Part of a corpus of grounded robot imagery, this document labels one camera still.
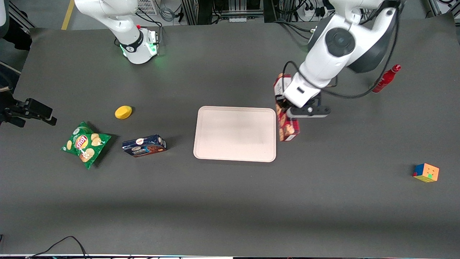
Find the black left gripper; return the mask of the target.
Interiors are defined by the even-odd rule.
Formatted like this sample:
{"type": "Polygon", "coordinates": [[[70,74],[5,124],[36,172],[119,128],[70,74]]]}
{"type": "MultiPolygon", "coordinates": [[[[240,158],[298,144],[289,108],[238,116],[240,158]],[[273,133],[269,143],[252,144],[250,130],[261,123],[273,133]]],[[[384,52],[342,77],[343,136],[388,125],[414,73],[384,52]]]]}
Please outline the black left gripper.
{"type": "Polygon", "coordinates": [[[276,100],[276,103],[277,105],[281,108],[281,109],[288,109],[288,108],[304,108],[308,105],[315,105],[315,106],[318,106],[320,105],[321,103],[321,94],[313,97],[312,99],[308,100],[303,106],[297,106],[297,105],[294,105],[292,102],[290,102],[289,100],[287,100],[284,95],[275,95],[275,100],[276,100]]]}

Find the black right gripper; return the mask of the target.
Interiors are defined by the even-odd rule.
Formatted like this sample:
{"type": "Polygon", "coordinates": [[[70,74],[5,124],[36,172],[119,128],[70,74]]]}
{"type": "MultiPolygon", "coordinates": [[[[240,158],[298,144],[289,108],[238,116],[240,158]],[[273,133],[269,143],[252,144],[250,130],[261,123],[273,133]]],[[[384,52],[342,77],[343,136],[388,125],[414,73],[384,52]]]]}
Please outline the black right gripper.
{"type": "MultiPolygon", "coordinates": [[[[10,123],[19,128],[25,126],[23,102],[21,101],[1,101],[0,102],[0,124],[10,123]]],[[[34,118],[41,118],[48,125],[56,125],[57,119],[52,116],[53,109],[43,103],[28,98],[24,105],[25,114],[34,118]]]]}

